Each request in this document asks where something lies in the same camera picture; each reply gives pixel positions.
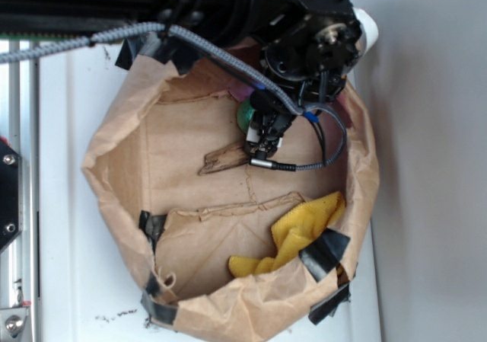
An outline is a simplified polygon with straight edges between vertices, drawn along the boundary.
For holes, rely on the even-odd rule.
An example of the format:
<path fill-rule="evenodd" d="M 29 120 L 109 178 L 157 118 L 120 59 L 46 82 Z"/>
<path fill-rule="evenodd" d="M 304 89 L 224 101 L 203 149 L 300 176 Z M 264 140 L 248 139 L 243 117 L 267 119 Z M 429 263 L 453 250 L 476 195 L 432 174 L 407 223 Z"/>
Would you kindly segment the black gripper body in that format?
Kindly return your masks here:
<path fill-rule="evenodd" d="M 343 13 L 315 14 L 265 48 L 263 65 L 286 91 L 302 89 L 306 101 L 334 101 L 361 58 L 361 21 L 349 5 Z"/>

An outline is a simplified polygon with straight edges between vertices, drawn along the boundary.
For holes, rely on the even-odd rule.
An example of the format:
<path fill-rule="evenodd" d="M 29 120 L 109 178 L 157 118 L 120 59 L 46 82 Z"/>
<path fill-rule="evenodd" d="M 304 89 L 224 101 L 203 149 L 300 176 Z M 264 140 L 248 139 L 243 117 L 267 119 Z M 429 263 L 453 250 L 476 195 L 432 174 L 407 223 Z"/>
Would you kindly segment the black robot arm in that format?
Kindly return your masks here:
<path fill-rule="evenodd" d="M 361 57 L 350 0 L 1 0 L 4 38 L 65 39 L 141 22 L 179 25 L 221 48 L 250 38 L 266 71 L 308 100 L 332 100 Z"/>

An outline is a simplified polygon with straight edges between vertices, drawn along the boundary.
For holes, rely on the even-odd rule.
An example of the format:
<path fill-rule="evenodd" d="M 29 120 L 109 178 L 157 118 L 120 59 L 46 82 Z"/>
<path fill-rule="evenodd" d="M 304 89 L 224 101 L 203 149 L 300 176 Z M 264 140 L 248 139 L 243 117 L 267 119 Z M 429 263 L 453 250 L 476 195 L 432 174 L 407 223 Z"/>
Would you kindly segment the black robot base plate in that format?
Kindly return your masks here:
<path fill-rule="evenodd" d="M 1 137 L 1 253 L 21 233 L 21 156 Z"/>

